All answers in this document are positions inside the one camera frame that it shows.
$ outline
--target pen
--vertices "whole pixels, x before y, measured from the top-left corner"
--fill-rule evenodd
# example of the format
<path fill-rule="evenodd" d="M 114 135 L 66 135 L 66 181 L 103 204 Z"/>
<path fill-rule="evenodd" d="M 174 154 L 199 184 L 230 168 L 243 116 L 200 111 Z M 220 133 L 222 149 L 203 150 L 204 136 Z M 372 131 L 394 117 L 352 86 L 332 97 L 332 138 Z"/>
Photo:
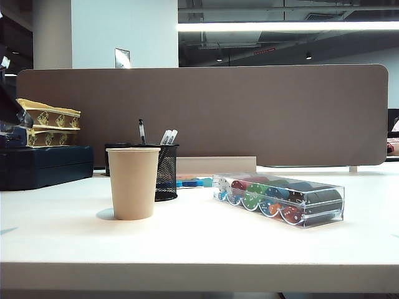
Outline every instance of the pen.
<path fill-rule="evenodd" d="M 140 139 L 142 140 L 142 145 L 145 145 L 144 124 L 142 119 L 138 120 L 138 128 L 140 130 Z"/>

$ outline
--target black mesh pencil cup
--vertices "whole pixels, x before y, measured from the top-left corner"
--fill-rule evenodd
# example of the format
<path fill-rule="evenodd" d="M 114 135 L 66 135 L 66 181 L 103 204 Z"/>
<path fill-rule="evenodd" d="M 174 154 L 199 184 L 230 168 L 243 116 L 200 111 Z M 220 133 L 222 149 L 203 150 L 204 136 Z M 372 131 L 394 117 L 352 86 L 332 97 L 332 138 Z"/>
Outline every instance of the black mesh pencil cup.
<path fill-rule="evenodd" d="M 176 151 L 179 145 L 135 145 L 140 148 L 161 148 L 156 173 L 155 201 L 169 201 L 176 193 Z"/>

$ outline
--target white wall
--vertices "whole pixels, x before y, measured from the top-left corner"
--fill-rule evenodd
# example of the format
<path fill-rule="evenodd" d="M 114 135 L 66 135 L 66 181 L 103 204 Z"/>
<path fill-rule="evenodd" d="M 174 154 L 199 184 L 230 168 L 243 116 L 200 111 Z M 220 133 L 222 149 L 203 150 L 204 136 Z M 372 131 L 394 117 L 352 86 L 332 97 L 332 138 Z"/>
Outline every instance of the white wall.
<path fill-rule="evenodd" d="M 71 0 L 73 68 L 178 67 L 177 0 Z"/>
<path fill-rule="evenodd" d="M 339 57 L 317 64 L 382 64 L 388 69 L 388 107 L 399 108 L 399 48 Z"/>
<path fill-rule="evenodd" d="M 35 69 L 72 67 L 70 1 L 33 1 L 33 63 Z"/>

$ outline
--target white desk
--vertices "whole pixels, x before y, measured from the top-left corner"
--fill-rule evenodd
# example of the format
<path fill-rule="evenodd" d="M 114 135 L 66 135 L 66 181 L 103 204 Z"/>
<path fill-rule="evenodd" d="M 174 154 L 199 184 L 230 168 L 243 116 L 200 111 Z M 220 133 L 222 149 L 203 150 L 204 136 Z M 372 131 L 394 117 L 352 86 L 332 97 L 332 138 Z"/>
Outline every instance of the white desk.
<path fill-rule="evenodd" d="M 2 192 L 2 287 L 399 292 L 399 163 L 258 171 L 345 186 L 344 221 L 299 229 L 215 201 L 210 188 L 178 191 L 149 219 L 107 220 L 100 174 Z"/>

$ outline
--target clear plastic case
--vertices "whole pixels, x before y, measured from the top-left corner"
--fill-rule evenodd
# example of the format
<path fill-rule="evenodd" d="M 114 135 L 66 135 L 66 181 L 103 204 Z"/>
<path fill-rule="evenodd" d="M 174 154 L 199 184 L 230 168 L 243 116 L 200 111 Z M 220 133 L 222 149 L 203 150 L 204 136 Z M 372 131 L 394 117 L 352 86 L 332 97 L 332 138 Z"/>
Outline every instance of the clear plastic case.
<path fill-rule="evenodd" d="M 298 227 L 344 219 L 344 187 L 270 176 L 230 173 L 213 176 L 214 198 Z"/>

